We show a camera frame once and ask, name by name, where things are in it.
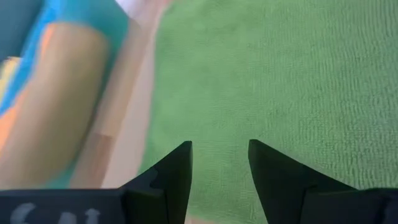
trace green carpet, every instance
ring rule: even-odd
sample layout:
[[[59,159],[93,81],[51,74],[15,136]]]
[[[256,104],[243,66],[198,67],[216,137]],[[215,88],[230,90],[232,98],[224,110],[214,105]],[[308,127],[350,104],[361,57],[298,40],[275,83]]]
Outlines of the green carpet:
[[[178,1],[157,36],[142,168],[193,141],[190,213],[264,223],[249,139],[398,187],[397,0]]]

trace black plastic part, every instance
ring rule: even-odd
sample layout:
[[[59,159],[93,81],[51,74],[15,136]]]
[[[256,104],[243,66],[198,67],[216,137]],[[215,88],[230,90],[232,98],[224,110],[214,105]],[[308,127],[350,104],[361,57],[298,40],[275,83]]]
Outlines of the black plastic part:
[[[183,224],[191,182],[186,141],[119,189],[2,191],[0,223]]]
[[[398,190],[356,190],[258,141],[249,163],[268,224],[398,223]]]

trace tan object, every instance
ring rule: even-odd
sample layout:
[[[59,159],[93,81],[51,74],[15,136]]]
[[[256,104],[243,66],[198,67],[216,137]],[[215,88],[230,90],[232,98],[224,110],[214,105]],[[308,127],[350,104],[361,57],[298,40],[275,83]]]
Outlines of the tan object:
[[[164,8],[164,5],[157,3],[159,2],[151,1],[145,7],[145,23],[137,24],[134,20],[130,20],[129,33],[109,78],[94,126],[88,135],[71,180],[71,187],[73,188],[116,187],[120,185],[119,181],[114,181],[106,186],[103,182],[107,173],[109,173],[108,169],[113,166],[110,164],[111,158],[114,157],[113,154],[120,152],[125,152],[126,156],[136,154],[136,144],[126,145],[120,144],[120,142],[126,135],[122,130],[126,125],[126,118],[131,115],[129,108],[137,78],[142,74],[142,64],[146,55],[149,54],[149,49],[153,50],[151,45],[154,44],[154,32]],[[129,135],[134,139],[134,136],[143,136],[144,133],[133,132]],[[133,162],[134,171],[131,167],[125,167],[129,171],[122,176],[126,175],[127,178],[131,179],[136,175],[136,170],[141,163],[141,155],[135,157],[137,160]],[[116,178],[120,174],[120,172],[118,174],[115,172],[109,173]]]
[[[108,43],[89,27],[57,23],[0,157],[0,188],[38,187],[76,156],[100,87]]]

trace blue cloth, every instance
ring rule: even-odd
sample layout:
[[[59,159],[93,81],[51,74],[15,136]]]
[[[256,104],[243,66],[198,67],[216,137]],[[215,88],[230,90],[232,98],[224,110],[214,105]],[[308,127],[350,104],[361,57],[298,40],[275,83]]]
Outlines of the blue cloth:
[[[32,28],[24,49],[22,50],[23,57],[21,64],[17,69],[16,75],[10,81],[1,101],[0,116],[2,116],[7,109],[14,104],[15,97],[29,79],[30,71],[32,70],[33,62],[35,61],[35,52],[39,44],[41,32],[46,24],[53,22],[56,19],[57,11],[59,10],[59,2],[60,0],[47,1],[37,22]]]
[[[127,15],[125,15],[114,0],[47,0],[25,44],[21,65],[4,94],[0,105],[0,116],[14,104],[16,96],[28,82],[33,64],[36,61],[35,53],[39,45],[41,33],[46,24],[54,21],[75,22],[92,26],[106,36],[111,47],[111,53],[103,78],[102,89],[104,89],[109,71],[127,32]],[[64,174],[51,181],[46,187],[66,187],[72,176],[75,163],[71,164]]]

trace green fabric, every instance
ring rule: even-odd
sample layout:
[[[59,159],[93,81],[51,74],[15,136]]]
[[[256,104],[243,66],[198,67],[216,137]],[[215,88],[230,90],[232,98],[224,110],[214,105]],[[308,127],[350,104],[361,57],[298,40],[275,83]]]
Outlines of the green fabric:
[[[193,141],[190,212],[264,223],[259,139],[358,188],[398,187],[397,0],[196,0],[157,37],[142,169]]]

